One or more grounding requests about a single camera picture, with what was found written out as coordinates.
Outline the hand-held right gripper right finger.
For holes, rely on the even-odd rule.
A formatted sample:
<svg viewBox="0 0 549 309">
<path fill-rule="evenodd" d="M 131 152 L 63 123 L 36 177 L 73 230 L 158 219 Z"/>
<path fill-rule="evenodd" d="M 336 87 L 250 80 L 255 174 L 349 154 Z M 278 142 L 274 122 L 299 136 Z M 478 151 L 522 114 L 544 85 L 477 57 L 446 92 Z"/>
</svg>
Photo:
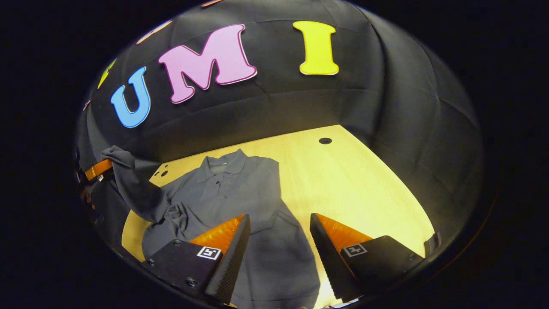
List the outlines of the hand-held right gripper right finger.
<svg viewBox="0 0 549 309">
<path fill-rule="evenodd" d="M 344 302 L 387 294 L 424 260 L 388 235 L 372 238 L 319 213 L 310 217 L 310 233 L 333 293 Z"/>
</svg>

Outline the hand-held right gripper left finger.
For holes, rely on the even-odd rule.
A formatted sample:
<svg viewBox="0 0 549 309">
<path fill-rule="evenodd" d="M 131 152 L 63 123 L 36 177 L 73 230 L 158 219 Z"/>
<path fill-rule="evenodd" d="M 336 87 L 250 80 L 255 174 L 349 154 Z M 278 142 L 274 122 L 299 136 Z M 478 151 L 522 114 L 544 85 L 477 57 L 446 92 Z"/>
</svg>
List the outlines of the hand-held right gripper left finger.
<svg viewBox="0 0 549 309">
<path fill-rule="evenodd" d="M 250 217 L 243 214 L 191 241 L 169 241 L 145 259 L 142 266 L 185 297 L 227 306 L 231 303 L 250 231 Z"/>
</svg>

